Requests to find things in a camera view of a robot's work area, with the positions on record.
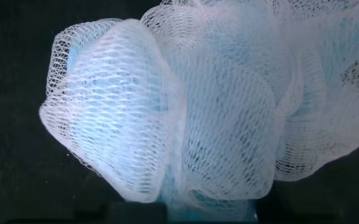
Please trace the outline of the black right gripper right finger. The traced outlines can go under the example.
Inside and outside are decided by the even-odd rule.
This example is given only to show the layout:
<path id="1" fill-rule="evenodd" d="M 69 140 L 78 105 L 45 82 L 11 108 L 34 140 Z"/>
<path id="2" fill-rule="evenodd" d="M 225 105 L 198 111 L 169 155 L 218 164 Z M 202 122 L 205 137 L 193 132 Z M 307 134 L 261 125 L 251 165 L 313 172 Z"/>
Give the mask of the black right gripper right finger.
<path id="1" fill-rule="evenodd" d="M 256 201 L 258 223 L 340 223 L 338 215 L 332 213 L 295 213 L 278 202 Z"/>

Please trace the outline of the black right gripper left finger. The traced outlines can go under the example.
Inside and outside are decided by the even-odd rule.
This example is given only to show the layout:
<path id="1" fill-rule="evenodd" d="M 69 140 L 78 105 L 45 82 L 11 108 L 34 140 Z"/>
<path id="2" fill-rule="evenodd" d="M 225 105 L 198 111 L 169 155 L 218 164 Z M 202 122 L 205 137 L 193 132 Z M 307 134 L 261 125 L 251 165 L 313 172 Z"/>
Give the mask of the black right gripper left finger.
<path id="1" fill-rule="evenodd" d="M 167 223 L 167 208 L 163 203 L 109 203 L 96 210 L 75 212 L 74 223 L 165 224 Z"/>

